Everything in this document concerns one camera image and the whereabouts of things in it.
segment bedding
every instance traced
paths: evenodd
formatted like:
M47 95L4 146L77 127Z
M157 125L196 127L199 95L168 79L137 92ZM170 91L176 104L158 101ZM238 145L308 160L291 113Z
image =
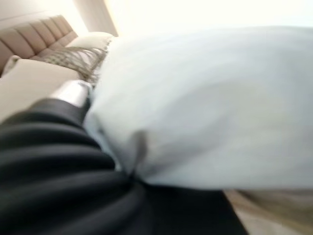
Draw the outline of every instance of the bedding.
M18 60L0 79L0 122L48 97L64 82L79 78L74 70L40 61Z
M300 27L117 38L85 128L148 184L237 188L282 223L282 207L312 218L301 200L313 197L312 48L313 29ZM296 206L272 191L286 188Z
M95 70L101 65L106 51L97 48L67 47L43 57L46 63L75 70L82 80L92 84L97 82Z

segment beige headboard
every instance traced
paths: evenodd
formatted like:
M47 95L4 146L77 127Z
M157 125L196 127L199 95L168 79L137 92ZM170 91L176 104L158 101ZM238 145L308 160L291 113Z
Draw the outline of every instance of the beige headboard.
M63 16L24 23L0 31L0 75L12 55L40 59L69 44L77 34Z

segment white blanket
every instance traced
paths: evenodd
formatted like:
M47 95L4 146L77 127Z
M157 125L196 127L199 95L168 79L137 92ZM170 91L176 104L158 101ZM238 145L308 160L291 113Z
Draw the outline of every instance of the white blanket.
M312 188L312 99L310 28L118 38L85 127L149 184Z

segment decorative pillow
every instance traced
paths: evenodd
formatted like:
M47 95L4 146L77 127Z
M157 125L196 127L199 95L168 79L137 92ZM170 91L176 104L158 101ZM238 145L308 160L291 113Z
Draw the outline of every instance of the decorative pillow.
M82 80L95 83L97 75L94 71L105 56L106 51L103 49L67 47L43 57L43 61L75 70Z
M20 59L0 79L0 122L54 92L79 74L67 68L40 61Z
M66 47L83 47L105 49L111 42L113 35L105 32L89 32L83 36L75 38Z
M10 72L16 65L16 62L20 59L21 57L19 57L18 55L12 55L6 62L1 76L4 76L6 73Z

